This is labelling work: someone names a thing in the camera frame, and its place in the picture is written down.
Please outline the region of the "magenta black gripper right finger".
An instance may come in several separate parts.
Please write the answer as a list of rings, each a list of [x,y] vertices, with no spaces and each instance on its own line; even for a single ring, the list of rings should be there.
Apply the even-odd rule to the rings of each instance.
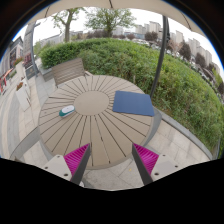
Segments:
[[[148,185],[181,169],[166,154],[157,154],[138,144],[132,144],[132,155],[144,185]]]

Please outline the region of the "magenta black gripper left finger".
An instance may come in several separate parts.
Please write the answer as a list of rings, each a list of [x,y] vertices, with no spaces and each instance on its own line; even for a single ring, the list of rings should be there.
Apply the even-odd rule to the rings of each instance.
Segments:
[[[43,169],[76,185],[81,183],[90,157],[90,145],[86,144],[65,156],[55,155]]]

